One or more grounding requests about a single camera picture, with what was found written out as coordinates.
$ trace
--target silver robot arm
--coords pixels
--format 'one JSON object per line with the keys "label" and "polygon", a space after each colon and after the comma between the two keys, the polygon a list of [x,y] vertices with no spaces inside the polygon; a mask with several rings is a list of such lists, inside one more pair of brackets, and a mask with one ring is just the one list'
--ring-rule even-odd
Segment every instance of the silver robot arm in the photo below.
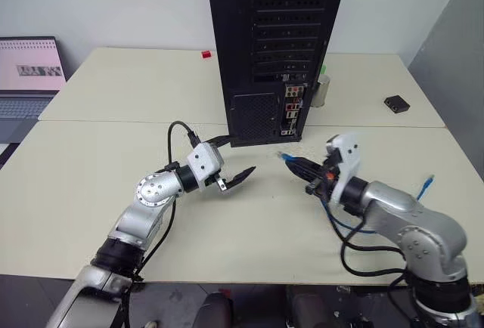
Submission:
{"label": "silver robot arm", "polygon": [[228,137],[199,143],[187,158],[143,178],[135,198],[121,214],[90,265],[85,266],[47,323],[47,328],[111,326],[120,300],[131,287],[163,221],[166,210],[184,193],[217,183],[221,192],[241,183],[252,167],[228,183],[219,173],[224,161],[218,147]]}
{"label": "silver robot arm", "polygon": [[364,216],[367,228],[401,249],[407,262],[405,279],[426,325],[481,327],[462,256],[467,243],[464,229],[406,192],[357,178],[360,154],[353,135],[337,135],[326,147],[322,165],[286,158],[289,169],[310,182],[306,192],[329,200],[332,209],[343,205],[348,213]]}

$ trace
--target black cable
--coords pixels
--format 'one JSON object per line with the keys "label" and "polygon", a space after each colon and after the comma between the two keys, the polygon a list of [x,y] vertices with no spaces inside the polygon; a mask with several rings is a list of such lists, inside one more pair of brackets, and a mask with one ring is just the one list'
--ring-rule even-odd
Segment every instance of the black cable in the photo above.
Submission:
{"label": "black cable", "polygon": [[[330,212],[329,206],[323,200],[321,200],[321,202],[323,204],[324,210],[326,211],[328,218],[332,218],[334,220],[334,222],[336,222],[339,226],[341,226],[341,227],[343,227],[347,230],[350,230],[350,231],[354,230],[353,226],[349,226],[348,224],[345,224],[344,222],[341,222],[336,217],[334,217],[334,215],[332,215],[331,212]],[[376,234],[377,232],[373,231],[373,230],[360,230],[359,233],[360,234],[372,235],[372,234]]]}
{"label": "black cable", "polygon": [[347,263],[346,263],[346,258],[345,258],[345,251],[346,247],[349,247],[349,241],[353,236],[355,236],[359,230],[361,230],[364,225],[366,224],[366,216],[362,215],[361,216],[361,222],[358,224],[358,226],[355,227],[353,231],[350,231],[348,236],[346,236],[343,239],[343,244],[341,245],[341,250],[340,250],[340,257],[341,257],[341,263],[343,264],[343,267],[351,274],[356,275],[357,277],[379,277],[382,275],[388,275],[388,274],[403,274],[405,273],[405,270],[403,269],[398,269],[398,268],[393,268],[393,269],[383,269],[383,270],[377,270],[377,271],[357,271],[355,269],[352,269]]}
{"label": "black cable", "polygon": [[[345,237],[340,232],[340,229],[336,226],[336,224],[334,222],[333,213],[329,209],[327,209],[326,212],[329,215],[329,220],[330,220],[331,226],[333,227],[333,230],[334,230],[335,234],[340,238],[340,240],[341,240],[342,243],[345,243]],[[396,252],[396,253],[400,254],[405,259],[405,256],[403,255],[403,252],[401,251],[401,249],[399,249],[397,247],[393,247],[393,246],[360,246],[360,245],[352,244],[349,241],[346,241],[346,246],[349,247],[350,249],[353,249],[353,250],[356,250],[356,251],[389,251],[389,252]]]}
{"label": "black cable", "polygon": [[[188,137],[190,138],[190,143],[192,147],[195,147],[198,143],[200,143],[200,139],[197,137],[197,135],[194,133],[193,130],[190,129],[188,125],[186,125],[184,122],[180,122],[179,120],[172,122],[170,126],[168,127],[168,138],[167,138],[167,149],[168,149],[168,164],[171,164],[173,162],[172,160],[172,131],[173,128],[175,128],[175,125],[180,125],[184,127],[188,133]],[[143,270],[144,266],[150,261],[150,259],[153,257],[153,255],[157,252],[157,250],[160,248],[161,244],[165,241],[166,237],[168,236],[170,230],[172,229],[173,226],[173,221],[175,220],[175,213],[176,213],[176,200],[173,201],[172,204],[172,215],[169,218],[169,223],[168,227],[166,228],[165,233],[161,237],[160,241],[157,242],[157,244],[152,248],[150,253],[147,255],[146,258],[143,259],[143,262],[140,264],[138,269],[136,269],[132,285],[129,287],[129,289],[126,291],[126,293],[123,295],[121,298],[121,305],[123,306],[124,309],[124,328],[130,328],[131,324],[129,322],[129,298],[131,297],[131,291],[132,287],[135,284],[135,281],[141,280],[139,274],[141,273],[141,270]]]}
{"label": "black cable", "polygon": [[395,298],[392,296],[392,290],[394,290],[396,288],[396,286],[402,281],[405,279],[405,274],[406,273],[403,273],[402,275],[400,275],[399,277],[397,277],[389,286],[388,286],[388,289],[386,291],[386,294],[388,295],[388,299],[390,300],[390,302],[392,303],[392,305],[395,307],[395,309],[401,314],[401,316],[403,318],[405,318],[406,320],[408,320],[408,322],[410,323],[410,325],[413,324],[413,320],[410,318],[410,316],[405,313],[405,311],[402,309],[402,307],[400,307],[399,303],[396,302]]}

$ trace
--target laptop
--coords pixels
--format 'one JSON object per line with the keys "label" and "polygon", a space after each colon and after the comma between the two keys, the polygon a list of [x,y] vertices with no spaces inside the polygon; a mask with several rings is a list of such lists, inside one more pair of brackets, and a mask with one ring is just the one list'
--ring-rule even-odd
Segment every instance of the laptop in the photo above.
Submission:
{"label": "laptop", "polygon": [[20,143],[65,85],[55,37],[0,37],[0,144]]}

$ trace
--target pc case back panel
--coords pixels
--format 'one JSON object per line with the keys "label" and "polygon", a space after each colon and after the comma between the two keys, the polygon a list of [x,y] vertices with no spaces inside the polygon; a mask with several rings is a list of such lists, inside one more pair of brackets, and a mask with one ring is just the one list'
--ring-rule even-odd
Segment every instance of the pc case back panel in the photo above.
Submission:
{"label": "pc case back panel", "polygon": [[210,0],[232,146],[300,141],[340,0]]}

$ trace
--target white table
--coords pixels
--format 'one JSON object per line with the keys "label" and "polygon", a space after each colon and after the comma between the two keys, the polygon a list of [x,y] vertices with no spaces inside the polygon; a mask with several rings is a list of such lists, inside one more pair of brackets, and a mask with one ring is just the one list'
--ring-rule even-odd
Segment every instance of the white table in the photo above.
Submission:
{"label": "white table", "polygon": [[[139,179],[166,163],[167,124],[139,122],[39,122],[0,171],[0,274],[74,278],[87,264],[118,215],[130,204]],[[195,125],[202,138],[224,125]],[[308,127],[301,143],[223,147],[231,178],[257,170],[230,196],[216,187],[179,201],[172,232],[150,261],[148,281],[369,284],[340,264],[334,236],[316,198],[276,157],[282,150],[321,161],[325,141],[360,133],[360,177],[416,194],[430,174],[436,180],[423,203],[460,222],[472,282],[484,281],[484,185],[444,128]],[[190,148],[177,131],[174,158]],[[385,243],[360,236],[360,243]],[[350,264],[374,270],[402,266],[389,253],[349,253]]]}
{"label": "white table", "polygon": [[[306,125],[444,126],[398,56],[328,54],[325,64],[326,105],[312,108]],[[409,111],[396,115],[383,104],[395,94]],[[98,48],[40,119],[225,125],[216,53]]]}

